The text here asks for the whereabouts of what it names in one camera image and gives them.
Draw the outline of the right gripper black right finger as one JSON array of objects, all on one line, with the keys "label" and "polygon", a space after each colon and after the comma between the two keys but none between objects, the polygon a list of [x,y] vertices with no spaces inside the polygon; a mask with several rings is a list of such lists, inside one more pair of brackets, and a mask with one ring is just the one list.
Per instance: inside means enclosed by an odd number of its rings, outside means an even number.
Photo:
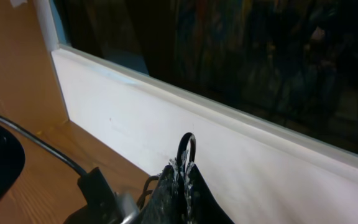
[{"label": "right gripper black right finger", "polygon": [[185,170],[186,221],[191,224],[234,224],[219,206],[194,162]]}]

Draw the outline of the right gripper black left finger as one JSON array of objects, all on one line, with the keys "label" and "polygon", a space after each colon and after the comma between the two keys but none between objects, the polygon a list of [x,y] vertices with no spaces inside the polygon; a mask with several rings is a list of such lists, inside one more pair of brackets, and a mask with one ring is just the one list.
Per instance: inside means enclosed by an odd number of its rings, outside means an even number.
[{"label": "right gripper black left finger", "polygon": [[140,213],[130,224],[179,224],[184,221],[184,199],[180,193],[177,167],[167,165],[150,176],[137,201]]}]

